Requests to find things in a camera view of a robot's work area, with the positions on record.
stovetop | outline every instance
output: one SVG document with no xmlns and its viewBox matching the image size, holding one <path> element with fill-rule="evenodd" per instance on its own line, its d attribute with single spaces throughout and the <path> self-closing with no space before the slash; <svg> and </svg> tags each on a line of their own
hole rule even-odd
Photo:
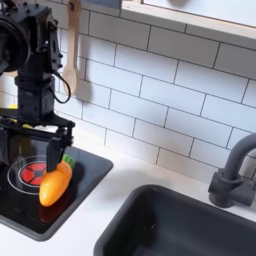
<svg viewBox="0 0 256 256">
<path fill-rule="evenodd" d="M 67 148 L 65 153 L 76 161 L 72 180 L 54 205 L 43 207 L 38 193 L 46 166 L 47 144 L 19 138 L 18 145 L 18 157 L 12 164 L 0 163 L 0 223 L 32 239 L 47 240 L 112 169 L 113 164 L 80 149 Z"/>
</svg>

countertop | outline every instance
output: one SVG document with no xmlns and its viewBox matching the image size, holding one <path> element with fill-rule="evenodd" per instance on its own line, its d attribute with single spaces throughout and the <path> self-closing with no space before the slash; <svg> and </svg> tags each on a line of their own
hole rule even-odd
<svg viewBox="0 0 256 256">
<path fill-rule="evenodd" d="M 75 138 L 74 146 L 110 159 L 114 168 L 46 242 L 36 242 L 0 224 L 1 255 L 93 256 L 97 239 L 125 199 L 132 190 L 145 184 L 162 185 L 210 204 L 208 184 L 103 146 L 80 141 Z M 251 208 L 236 205 L 228 211 L 256 222 L 256 201 Z"/>
</svg>

cable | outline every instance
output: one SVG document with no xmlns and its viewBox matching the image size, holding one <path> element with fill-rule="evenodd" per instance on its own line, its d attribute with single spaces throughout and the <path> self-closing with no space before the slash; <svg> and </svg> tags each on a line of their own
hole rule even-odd
<svg viewBox="0 0 256 256">
<path fill-rule="evenodd" d="M 53 97 L 55 100 L 57 100 L 60 104 L 65 104 L 67 103 L 70 98 L 71 98 L 71 89 L 70 89 L 70 85 L 68 84 L 68 82 L 66 80 L 64 80 L 64 78 L 57 72 L 57 71 L 54 71 L 53 73 L 55 76 L 57 76 L 63 83 L 65 83 L 65 85 L 67 86 L 68 88 L 68 98 L 65 100 L 65 101 L 61 101 L 60 99 L 57 98 L 57 96 L 55 95 L 54 91 L 52 91 L 52 94 L 53 94 Z"/>
</svg>

wooden spoon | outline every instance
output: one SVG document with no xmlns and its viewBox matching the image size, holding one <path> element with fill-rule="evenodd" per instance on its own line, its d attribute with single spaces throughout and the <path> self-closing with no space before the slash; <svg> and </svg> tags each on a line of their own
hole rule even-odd
<svg viewBox="0 0 256 256">
<path fill-rule="evenodd" d="M 63 70 L 63 78 L 68 82 L 71 89 L 71 95 L 76 92 L 79 83 L 79 71 L 77 69 L 77 51 L 78 51 L 78 34 L 79 18 L 81 12 L 81 2 L 79 0 L 70 0 L 68 5 L 68 56 L 67 65 Z"/>
</svg>

white cabinet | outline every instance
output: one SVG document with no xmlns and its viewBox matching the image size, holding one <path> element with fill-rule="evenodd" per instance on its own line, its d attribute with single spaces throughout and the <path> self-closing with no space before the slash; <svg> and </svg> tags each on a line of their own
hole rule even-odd
<svg viewBox="0 0 256 256">
<path fill-rule="evenodd" d="M 256 26 L 256 0 L 144 0 L 144 4 Z"/>
</svg>

